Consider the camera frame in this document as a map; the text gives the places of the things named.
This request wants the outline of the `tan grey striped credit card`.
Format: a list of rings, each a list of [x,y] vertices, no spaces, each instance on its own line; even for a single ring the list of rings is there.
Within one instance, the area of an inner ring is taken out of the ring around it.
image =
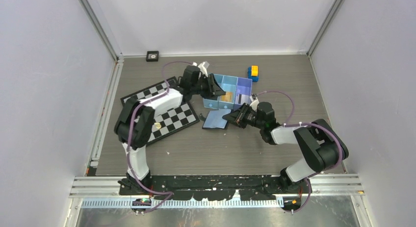
[[[233,102],[234,101],[234,95],[233,95],[232,92],[227,91],[225,95],[222,95],[220,97],[220,100],[223,101],[223,102]]]

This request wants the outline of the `silver black striped credit card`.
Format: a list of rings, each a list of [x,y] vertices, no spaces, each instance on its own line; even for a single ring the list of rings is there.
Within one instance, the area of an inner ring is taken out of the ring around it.
[[[235,98],[235,104],[244,104],[244,103],[250,103],[250,95],[245,94],[237,94]]]

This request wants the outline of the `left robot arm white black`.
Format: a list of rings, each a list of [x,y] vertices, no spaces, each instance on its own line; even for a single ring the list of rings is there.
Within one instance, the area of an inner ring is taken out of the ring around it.
[[[213,74],[201,64],[188,65],[173,86],[167,85],[160,94],[147,99],[128,99],[114,126],[114,132],[122,143],[127,158],[127,179],[132,189],[146,194],[151,187],[150,169],[146,159],[146,145],[150,139],[155,117],[180,106],[193,95],[204,99],[225,95]]]

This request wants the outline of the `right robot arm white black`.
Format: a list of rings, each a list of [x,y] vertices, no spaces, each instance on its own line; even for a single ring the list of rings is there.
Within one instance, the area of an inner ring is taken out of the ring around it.
[[[239,128],[258,128],[263,141],[270,145],[299,146],[303,157],[282,169],[278,177],[278,186],[287,193],[294,192],[307,178],[337,167],[349,156],[347,146],[324,119],[311,123],[280,124],[268,102],[260,102],[256,108],[244,103],[222,118]]]

